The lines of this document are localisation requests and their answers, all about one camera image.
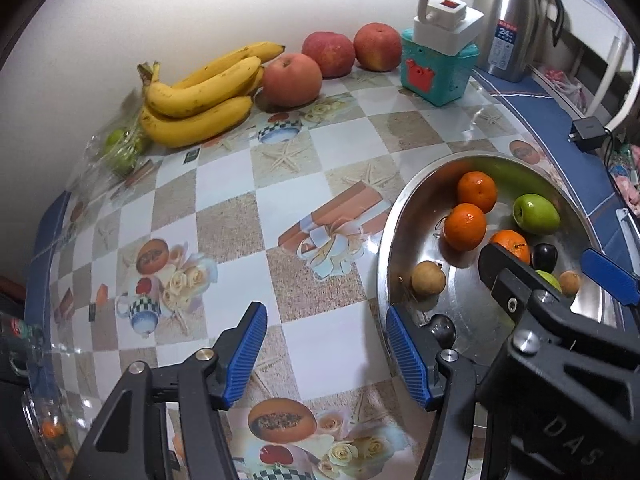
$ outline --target thermos label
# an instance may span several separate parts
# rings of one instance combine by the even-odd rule
[[[513,46],[516,43],[517,32],[518,28],[515,25],[498,20],[498,25],[495,27],[494,42],[491,44],[489,63],[502,70],[507,69],[513,53]]]

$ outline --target orange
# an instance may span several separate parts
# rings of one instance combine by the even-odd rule
[[[516,256],[516,258],[529,265],[529,262],[531,260],[531,253],[529,252],[527,241],[520,233],[511,231],[509,229],[504,229],[503,231],[498,231],[495,235],[493,235],[489,242],[494,242],[498,245],[501,245],[511,254]]]
[[[65,433],[65,428],[61,424],[53,422],[50,418],[45,418],[42,421],[40,431],[45,438],[56,438]]]
[[[478,247],[486,233],[486,219],[473,204],[458,204],[444,221],[444,239],[457,251]]]
[[[458,203],[477,205],[483,213],[488,213],[497,199],[494,180],[482,171],[469,171],[458,181]]]

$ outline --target thermos handle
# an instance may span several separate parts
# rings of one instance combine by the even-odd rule
[[[562,0],[554,1],[556,3],[556,9],[558,10],[558,14],[556,15],[556,24],[552,31],[554,46],[556,46],[560,40],[560,35],[562,34],[562,27],[564,26],[564,5],[562,4]]]

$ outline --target banana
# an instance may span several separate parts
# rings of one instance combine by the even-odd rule
[[[160,64],[154,63],[151,83],[146,89],[146,104],[159,114],[169,117],[194,116],[237,96],[259,68],[260,58],[248,57],[202,83],[175,89],[158,81]]]
[[[264,69],[260,67],[258,69],[258,72],[255,73],[254,77],[250,81],[248,81],[248,85],[246,86],[246,89],[243,89],[240,92],[240,95],[253,96],[255,94],[255,91],[262,86],[263,76],[264,76]]]
[[[140,112],[140,125],[158,144],[181,148],[236,126],[247,118],[251,106],[250,97],[232,97],[201,114],[177,120],[161,117],[145,105]]]
[[[190,86],[197,85],[206,81],[210,77],[218,75],[224,72],[227,68],[231,68],[238,61],[247,57],[257,56],[260,61],[266,63],[272,59],[278,57],[284,52],[284,46],[271,41],[260,41],[259,43],[252,43],[233,52],[229,52],[224,56],[221,56],[213,61],[207,63],[205,66],[197,69],[195,72],[190,73],[182,81],[173,85],[174,88],[188,88]]]

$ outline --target stainless steel bowl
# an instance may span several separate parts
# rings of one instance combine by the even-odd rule
[[[440,236],[438,223],[456,205],[458,180],[473,170],[483,171],[495,180],[498,202],[486,215],[487,230],[480,246],[468,253],[457,253]],[[386,310],[392,304],[409,302],[414,307],[412,311],[418,314],[414,318],[418,324],[438,312],[449,316],[456,326],[454,348],[479,364],[491,364],[513,331],[513,321],[481,283],[478,254],[496,231],[518,230],[511,216],[512,205],[525,193],[544,196],[560,214],[561,227],[555,234],[525,234],[530,245],[548,242],[558,248],[556,276],[564,270],[579,269],[580,255],[586,248],[600,249],[593,228],[572,200],[531,166],[488,152],[457,153],[441,158],[407,184],[386,221],[378,257],[378,303],[385,338]],[[412,270],[423,260],[442,264],[447,286],[438,296],[417,301],[407,293],[408,285]],[[600,321],[603,305],[601,288],[583,279],[572,311]]]

